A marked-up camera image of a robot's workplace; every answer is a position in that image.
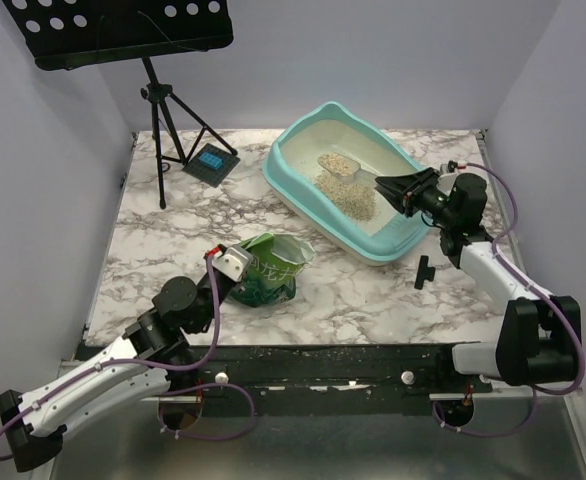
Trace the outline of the clear plastic scoop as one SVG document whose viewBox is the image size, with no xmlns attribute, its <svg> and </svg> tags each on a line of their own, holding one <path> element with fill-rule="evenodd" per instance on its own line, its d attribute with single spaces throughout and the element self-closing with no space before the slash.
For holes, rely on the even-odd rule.
<svg viewBox="0 0 586 480">
<path fill-rule="evenodd" d="M 337 153 L 323 154 L 317 163 L 342 183 L 360 183 L 375 186 L 377 176 L 362 168 L 361 164 L 349 157 Z"/>
</svg>

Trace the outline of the black bag clip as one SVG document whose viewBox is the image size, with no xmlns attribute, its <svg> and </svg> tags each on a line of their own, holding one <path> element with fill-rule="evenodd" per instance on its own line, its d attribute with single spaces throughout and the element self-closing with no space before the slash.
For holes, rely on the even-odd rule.
<svg viewBox="0 0 586 480">
<path fill-rule="evenodd" d="M 414 288 L 416 290 L 422 290 L 426 282 L 432 282 L 434 280 L 435 272 L 435 267 L 429 264 L 429 256 L 421 255 L 415 277 Z"/>
</svg>

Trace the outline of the green litter bag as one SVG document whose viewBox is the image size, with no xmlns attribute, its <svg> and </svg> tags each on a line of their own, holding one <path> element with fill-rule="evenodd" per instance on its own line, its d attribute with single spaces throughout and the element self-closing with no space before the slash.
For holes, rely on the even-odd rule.
<svg viewBox="0 0 586 480">
<path fill-rule="evenodd" d="M 251 308 L 288 302 L 296 296 L 297 275 L 315 258 L 312 245 L 291 234 L 262 233 L 239 243 L 252 255 L 234 301 Z"/>
</svg>

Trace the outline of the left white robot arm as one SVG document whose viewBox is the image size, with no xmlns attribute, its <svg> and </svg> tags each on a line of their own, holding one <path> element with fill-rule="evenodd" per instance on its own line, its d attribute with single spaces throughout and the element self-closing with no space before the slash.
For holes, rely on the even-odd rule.
<svg viewBox="0 0 586 480">
<path fill-rule="evenodd" d="M 150 310 L 75 370 L 31 392 L 0 394 L 0 436 L 10 448 L 4 458 L 20 473 L 44 465 L 61 452 L 72 415 L 87 412 L 91 401 L 120 384 L 136 387 L 136 376 L 149 387 L 150 373 L 157 370 L 160 392 L 187 393 L 213 353 L 194 358 L 186 337 L 220 329 L 220 305 L 241 279 L 216 268 L 199 282 L 174 277 L 154 296 Z"/>
</svg>

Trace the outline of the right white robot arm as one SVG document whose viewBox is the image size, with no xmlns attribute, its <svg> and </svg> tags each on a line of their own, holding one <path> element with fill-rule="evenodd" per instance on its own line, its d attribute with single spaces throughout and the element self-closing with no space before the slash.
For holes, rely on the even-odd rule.
<svg viewBox="0 0 586 480">
<path fill-rule="evenodd" d="M 452 357 L 437 362 L 433 379 L 453 392 L 469 380 L 484 376 L 511 386 L 530 386 L 554 394 L 576 390 L 585 374 L 581 341 L 581 310 L 571 296 L 556 296 L 541 287 L 501 252 L 498 241 L 483 225 L 487 183 L 457 163 L 452 173 L 427 168 L 411 175 L 379 176 L 378 193 L 400 214 L 421 214 L 440 233 L 445 257 L 470 276 L 502 312 L 495 342 L 460 343 Z"/>
</svg>

